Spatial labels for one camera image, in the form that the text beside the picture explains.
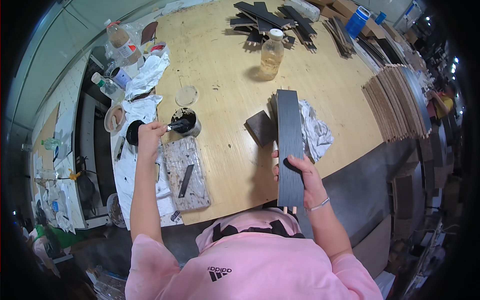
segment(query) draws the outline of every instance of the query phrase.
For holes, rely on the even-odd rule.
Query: silver bracelet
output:
[[[327,198],[327,200],[323,201],[322,203],[320,203],[319,205],[317,206],[314,206],[312,208],[306,208],[305,207],[305,211],[307,212],[311,212],[311,211],[314,211],[315,209],[319,209],[320,207],[324,206],[325,204],[327,204],[327,202],[330,201],[330,197]]]

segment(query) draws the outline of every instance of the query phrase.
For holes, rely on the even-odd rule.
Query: adidas logo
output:
[[[232,269],[219,268],[219,267],[208,267],[208,273],[210,273],[210,278],[212,281],[217,281],[228,273],[232,272]]]

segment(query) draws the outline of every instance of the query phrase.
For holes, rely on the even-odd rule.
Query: pink t-shirt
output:
[[[289,235],[297,221],[278,208],[249,210],[219,219],[197,239],[198,257],[180,270],[168,249],[147,235],[132,246],[127,299],[383,299],[352,254],[330,263],[311,239],[241,232],[212,242],[213,227],[271,228],[280,220]]]

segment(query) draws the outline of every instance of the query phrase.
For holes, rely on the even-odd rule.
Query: paintbrush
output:
[[[178,121],[175,121],[175,122],[167,125],[167,132],[169,132],[170,130],[175,130],[175,129],[186,129],[189,124],[190,124],[190,122],[188,122],[188,120],[180,119]]]

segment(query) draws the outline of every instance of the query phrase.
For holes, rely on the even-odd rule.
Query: plastic bag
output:
[[[120,28],[122,28],[127,32],[130,39],[132,39],[132,42],[138,48],[138,45],[140,45],[140,42],[142,41],[142,31],[144,29],[144,26],[142,26],[140,23],[137,23],[137,22],[119,24],[119,26]],[[105,47],[105,57],[107,58],[107,60],[109,59],[115,60],[114,68],[123,67],[128,64],[127,60],[122,55],[120,55],[120,53],[115,47],[112,46],[112,44],[110,43],[110,40],[107,40],[107,43],[105,44],[104,47]]]

